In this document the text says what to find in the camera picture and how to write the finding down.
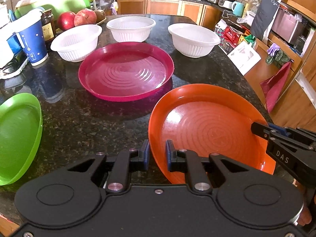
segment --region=human hand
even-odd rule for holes
[[[306,187],[301,185],[298,181],[295,181],[294,184],[297,186],[297,188],[300,190],[300,192],[305,195]],[[312,221],[312,215],[304,202],[303,210],[300,213],[300,217],[297,220],[297,223],[304,226],[306,224],[309,224]]]

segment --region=white plastic bowl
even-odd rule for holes
[[[143,42],[155,25],[156,21],[150,18],[127,16],[110,20],[106,27],[117,42]]]
[[[174,47],[183,55],[199,58],[208,55],[221,40],[213,31],[198,25],[177,23],[168,27]]]
[[[98,44],[102,28],[98,25],[82,25],[71,28],[57,36],[51,49],[66,61],[83,61]]]

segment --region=spice bottle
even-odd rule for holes
[[[56,37],[56,29],[54,24],[54,15],[52,9],[42,12],[41,17],[44,40],[47,50],[50,50],[51,43]]]

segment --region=jar label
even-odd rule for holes
[[[52,24],[48,23],[45,26],[42,26],[43,29],[43,34],[44,34],[44,40],[47,41],[51,38],[54,37],[53,29],[52,29]]]

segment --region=apron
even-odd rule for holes
[[[260,40],[263,38],[263,33],[272,26],[274,16],[279,9],[277,0],[261,0],[261,4],[257,10],[256,16],[253,19],[250,32]]]

